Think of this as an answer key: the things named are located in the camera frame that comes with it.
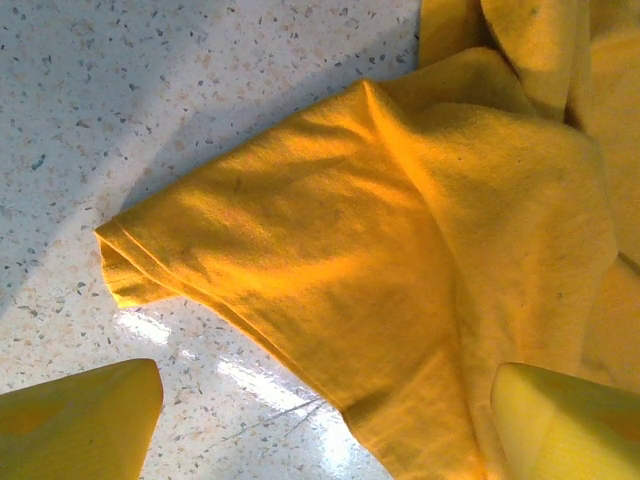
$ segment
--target terrazzo floor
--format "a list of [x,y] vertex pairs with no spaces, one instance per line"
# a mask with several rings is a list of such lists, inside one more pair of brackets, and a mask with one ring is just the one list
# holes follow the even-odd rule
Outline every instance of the terrazzo floor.
[[191,301],[118,310],[93,229],[360,77],[415,68],[418,0],[0,0],[0,393],[134,357],[141,478],[389,478],[340,416]]

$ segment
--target folded fabric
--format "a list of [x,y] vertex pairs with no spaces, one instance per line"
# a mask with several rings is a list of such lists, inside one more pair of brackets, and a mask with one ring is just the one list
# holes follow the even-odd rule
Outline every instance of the folded fabric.
[[418,71],[360,81],[100,227],[111,292],[211,307],[396,478],[504,478],[499,364],[640,391],[634,9],[425,1]]

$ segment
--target speckled floor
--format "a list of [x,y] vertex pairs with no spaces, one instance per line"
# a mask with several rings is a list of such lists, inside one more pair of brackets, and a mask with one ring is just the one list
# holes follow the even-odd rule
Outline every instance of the speckled floor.
[[190,301],[119,311],[93,229],[359,77],[415,67],[418,0],[0,2],[0,392],[154,358],[141,478],[389,478],[340,416]]

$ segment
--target yellow cloth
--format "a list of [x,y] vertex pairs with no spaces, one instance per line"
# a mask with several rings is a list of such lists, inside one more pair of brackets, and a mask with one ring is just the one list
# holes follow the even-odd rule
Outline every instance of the yellow cloth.
[[100,227],[109,288],[208,305],[396,478],[504,478],[500,363],[640,391],[637,18],[425,1],[418,71],[360,81]]

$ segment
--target yellow t-shirt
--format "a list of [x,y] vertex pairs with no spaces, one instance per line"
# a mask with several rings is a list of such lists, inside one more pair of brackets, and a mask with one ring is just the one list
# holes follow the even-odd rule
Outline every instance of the yellow t-shirt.
[[637,3],[425,1],[418,71],[100,227],[109,288],[211,307],[396,478],[504,478],[502,362],[640,391]]

